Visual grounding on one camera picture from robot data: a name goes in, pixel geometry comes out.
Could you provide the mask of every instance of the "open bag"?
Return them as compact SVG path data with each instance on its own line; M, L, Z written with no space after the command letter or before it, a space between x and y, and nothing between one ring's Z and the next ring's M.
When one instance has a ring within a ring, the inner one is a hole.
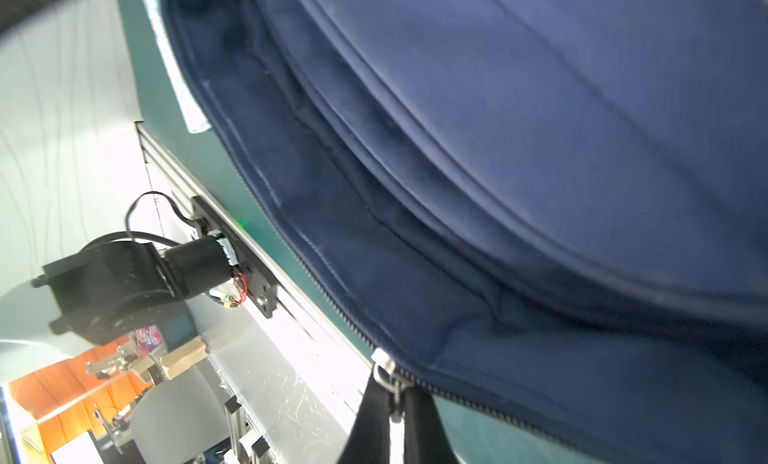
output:
M410 402L609 462L768 462L761 0L164 18L248 188Z

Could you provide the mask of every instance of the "teal surface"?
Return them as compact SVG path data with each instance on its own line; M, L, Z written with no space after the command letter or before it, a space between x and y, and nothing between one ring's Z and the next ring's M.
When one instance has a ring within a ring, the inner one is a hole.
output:
M168 148L275 262L364 355L370 349L344 324L331 304L285 247L253 201L224 146L212 131L190 134L165 72L141 0L118 0L136 75L139 104L150 134ZM586 464L593 459L505 422L437 399L453 449L468 464Z

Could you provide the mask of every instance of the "black bracket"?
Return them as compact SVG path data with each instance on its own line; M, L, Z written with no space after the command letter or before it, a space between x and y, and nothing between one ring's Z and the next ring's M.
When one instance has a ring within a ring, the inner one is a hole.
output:
M277 308L277 289L279 288L277 278L272 274L272 271L234 232L226 220L206 202L205 198L193 196L192 210L197 233L200 237L205 236L208 231L219 229L230 240L235 248L237 260L240 262L238 264L240 271L248 283L248 295L264 317L271 318L272 313Z

